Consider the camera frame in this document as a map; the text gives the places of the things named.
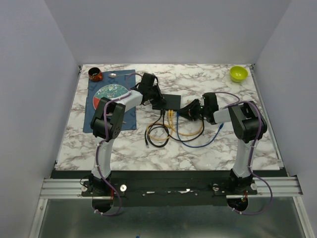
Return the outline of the black network switch box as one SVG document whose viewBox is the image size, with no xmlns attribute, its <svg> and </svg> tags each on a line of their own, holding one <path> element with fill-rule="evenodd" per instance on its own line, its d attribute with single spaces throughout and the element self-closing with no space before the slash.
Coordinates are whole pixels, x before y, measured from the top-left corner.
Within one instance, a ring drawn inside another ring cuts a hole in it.
<svg viewBox="0 0 317 238">
<path fill-rule="evenodd" d="M 152 105 L 153 110 L 173 110 L 177 111 L 181 108 L 181 96 L 173 94 L 163 94 L 166 103 L 158 103 Z"/>
</svg>

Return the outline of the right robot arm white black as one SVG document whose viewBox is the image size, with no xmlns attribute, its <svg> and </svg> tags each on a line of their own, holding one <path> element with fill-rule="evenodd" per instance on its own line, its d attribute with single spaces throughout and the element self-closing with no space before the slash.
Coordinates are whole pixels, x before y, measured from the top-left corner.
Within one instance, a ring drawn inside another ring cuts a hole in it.
<svg viewBox="0 0 317 238">
<path fill-rule="evenodd" d="M 255 102 L 237 99 L 237 102 L 220 109 L 218 94 L 220 92 L 203 94 L 203 105 L 200 100 L 195 99 L 179 109 L 176 116 L 189 120 L 201 118 L 212 125 L 219 124 L 219 129 L 227 122 L 232 124 L 238 139 L 238 148 L 234 166 L 230 171 L 228 189 L 233 194 L 239 194 L 251 185 L 255 176 L 252 170 L 254 149 L 266 133 L 267 123 Z"/>
</svg>

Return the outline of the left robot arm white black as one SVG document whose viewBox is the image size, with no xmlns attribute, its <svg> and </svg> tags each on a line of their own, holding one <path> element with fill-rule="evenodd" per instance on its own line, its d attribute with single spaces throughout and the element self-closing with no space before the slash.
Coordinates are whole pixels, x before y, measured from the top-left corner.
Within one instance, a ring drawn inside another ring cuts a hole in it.
<svg viewBox="0 0 317 238">
<path fill-rule="evenodd" d="M 103 97 L 99 101 L 91 121 L 93 136 L 100 139 L 92 169 L 93 176 L 98 178 L 93 183 L 93 191 L 97 195 L 104 196 L 109 192 L 110 184 L 106 179 L 111 174 L 112 147 L 122 130 L 125 112 L 147 101 L 151 104 L 166 103 L 159 88 L 158 78 L 150 73 L 144 73 L 141 82 L 123 95 Z"/>
</svg>

